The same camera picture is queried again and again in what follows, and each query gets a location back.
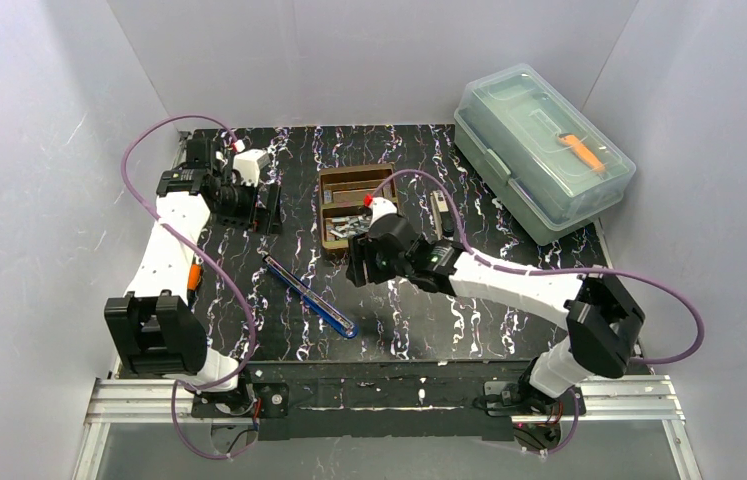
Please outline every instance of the marble tabletop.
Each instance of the marble tabletop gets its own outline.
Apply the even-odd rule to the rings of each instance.
[[[452,125],[254,128],[236,134],[249,148],[270,152],[262,181],[281,183],[283,231],[262,236],[209,223],[199,245],[221,262],[254,310],[254,360],[523,360],[566,335],[521,311],[428,294],[401,279],[355,288],[345,278],[346,260],[326,258],[321,251],[317,172],[324,168],[391,162],[397,170],[424,170],[453,194],[475,248],[545,269],[605,265],[593,225],[551,245],[535,245],[458,151]],[[432,237],[428,194],[434,187],[413,177],[397,182],[402,212]],[[310,312],[264,268],[261,258],[267,253],[353,319],[358,336],[345,339]],[[249,348],[243,312],[208,269],[194,312],[221,353],[240,356]]]

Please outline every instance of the plastic storage box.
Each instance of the plastic storage box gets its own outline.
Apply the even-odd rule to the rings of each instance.
[[[635,164],[525,64],[467,85],[455,143],[539,245],[623,198]]]

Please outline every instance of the toolbox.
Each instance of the toolbox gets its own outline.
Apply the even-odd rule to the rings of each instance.
[[[525,64],[468,84],[455,143],[539,245],[623,198],[635,164]]]
[[[326,253],[342,255],[349,248],[349,237],[367,231],[370,217],[364,214],[364,197],[373,193],[393,173],[392,163],[320,170],[317,180],[320,190],[318,222],[320,240]],[[385,185],[381,195],[399,210],[394,180]]]

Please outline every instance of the black marble table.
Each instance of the black marble table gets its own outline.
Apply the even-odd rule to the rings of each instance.
[[[218,258],[247,296],[258,324],[254,360],[381,361],[531,359],[564,338],[549,322],[489,301],[419,291],[405,280],[355,288],[345,260],[325,258],[317,225],[317,172],[391,162],[436,175],[465,217],[471,244],[488,254],[539,268],[604,265],[593,225],[539,247],[495,200],[453,143],[452,125],[255,128],[236,131],[272,163],[262,181],[282,185],[281,235],[261,236],[210,226],[200,246]],[[421,179],[398,180],[402,211],[431,237],[429,192]],[[355,320],[353,339],[338,335],[264,268],[269,253],[338,310]],[[231,291],[205,271],[194,304],[214,348],[240,356],[247,348],[244,316]]]

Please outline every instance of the table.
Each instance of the table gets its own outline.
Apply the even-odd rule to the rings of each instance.
[[[424,170],[453,194],[479,250],[539,268],[605,265],[593,225],[546,247],[535,245],[458,151],[452,125],[254,128],[236,134],[248,148],[271,154],[262,181],[281,183],[283,233],[261,236],[210,225],[199,244],[219,259],[254,309],[255,360],[531,359],[566,335],[523,312],[431,295],[401,279],[355,288],[345,278],[345,260],[325,258],[320,248],[317,172],[324,168],[392,162],[397,170]],[[413,177],[399,179],[397,186],[403,213],[432,237],[428,198],[434,186]],[[309,312],[264,268],[267,253],[354,319],[358,336],[344,339]],[[214,348],[242,355],[243,313],[210,270],[194,312],[205,319]]]

